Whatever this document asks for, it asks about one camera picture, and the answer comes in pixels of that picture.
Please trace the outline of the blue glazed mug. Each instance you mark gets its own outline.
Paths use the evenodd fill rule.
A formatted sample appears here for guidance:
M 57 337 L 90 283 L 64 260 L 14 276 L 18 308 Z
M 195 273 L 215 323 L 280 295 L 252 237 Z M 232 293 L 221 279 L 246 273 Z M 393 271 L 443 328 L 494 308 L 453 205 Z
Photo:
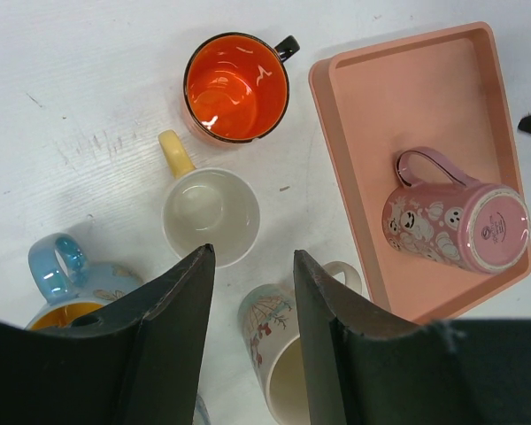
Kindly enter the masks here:
M 45 236 L 27 256 L 45 306 L 27 324 L 28 330 L 64 327 L 143 285 L 132 269 L 114 262 L 92 262 L 68 234 Z

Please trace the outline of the orange ceramic mug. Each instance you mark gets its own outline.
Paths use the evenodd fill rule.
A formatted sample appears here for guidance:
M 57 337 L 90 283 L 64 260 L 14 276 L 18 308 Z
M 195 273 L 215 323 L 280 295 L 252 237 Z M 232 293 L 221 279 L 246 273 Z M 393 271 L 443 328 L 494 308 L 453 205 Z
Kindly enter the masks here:
M 182 82 L 189 131 L 209 143 L 251 143 L 269 135 L 289 106 L 285 62 L 300 50 L 292 35 L 271 46 L 254 35 L 227 32 L 200 44 Z

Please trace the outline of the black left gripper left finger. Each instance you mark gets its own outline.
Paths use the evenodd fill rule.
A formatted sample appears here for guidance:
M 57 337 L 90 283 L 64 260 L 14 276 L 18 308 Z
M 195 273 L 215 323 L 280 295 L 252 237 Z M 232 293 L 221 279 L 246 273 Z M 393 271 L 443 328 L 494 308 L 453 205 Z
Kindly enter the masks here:
M 205 244 L 67 327 L 0 321 L 0 424 L 190 424 L 214 275 Z

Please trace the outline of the pink ghost pattern mug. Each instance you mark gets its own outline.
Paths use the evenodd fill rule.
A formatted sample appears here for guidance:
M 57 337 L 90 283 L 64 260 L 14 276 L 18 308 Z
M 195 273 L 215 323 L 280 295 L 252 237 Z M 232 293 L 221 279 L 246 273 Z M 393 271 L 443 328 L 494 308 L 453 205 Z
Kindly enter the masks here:
M 395 169 L 400 185 L 381 215 L 392 248 L 481 274 L 501 274 L 522 258 L 530 219 L 515 189 L 480 182 L 429 147 L 403 151 Z

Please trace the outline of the shell pattern teal mug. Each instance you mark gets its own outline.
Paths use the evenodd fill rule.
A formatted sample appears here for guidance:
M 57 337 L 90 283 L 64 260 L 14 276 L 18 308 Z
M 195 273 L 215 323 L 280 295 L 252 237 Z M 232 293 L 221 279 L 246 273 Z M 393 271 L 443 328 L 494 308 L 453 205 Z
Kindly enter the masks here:
M 243 299 L 238 328 L 272 417 L 279 424 L 309 424 L 295 291 L 264 284 Z

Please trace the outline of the yellow ceramic mug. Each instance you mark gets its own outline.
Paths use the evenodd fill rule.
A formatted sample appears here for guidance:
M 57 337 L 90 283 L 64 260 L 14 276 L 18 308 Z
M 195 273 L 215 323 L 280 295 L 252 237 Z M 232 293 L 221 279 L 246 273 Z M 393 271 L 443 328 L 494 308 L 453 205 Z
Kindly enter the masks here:
M 158 135 L 174 178 L 162 204 L 162 228 L 180 258 L 210 243 L 216 267 L 243 259 L 254 246 L 260 225 L 257 197 L 238 175 L 222 168 L 197 168 L 172 130 Z

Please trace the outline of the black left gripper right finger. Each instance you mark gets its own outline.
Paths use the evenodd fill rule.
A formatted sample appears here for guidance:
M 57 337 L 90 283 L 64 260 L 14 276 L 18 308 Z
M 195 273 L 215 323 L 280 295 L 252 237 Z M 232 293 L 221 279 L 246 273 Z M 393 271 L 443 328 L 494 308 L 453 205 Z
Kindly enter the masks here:
M 296 251 L 296 309 L 314 424 L 531 424 L 531 319 L 417 325 Z

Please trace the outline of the cream dragon pattern mug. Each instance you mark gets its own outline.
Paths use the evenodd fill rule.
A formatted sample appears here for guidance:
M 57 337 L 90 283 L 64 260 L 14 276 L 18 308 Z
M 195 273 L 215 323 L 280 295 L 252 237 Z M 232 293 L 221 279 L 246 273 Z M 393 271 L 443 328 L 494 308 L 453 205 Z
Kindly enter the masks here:
M 210 417 L 202 397 L 196 394 L 196 404 L 192 420 L 193 425 L 211 425 Z

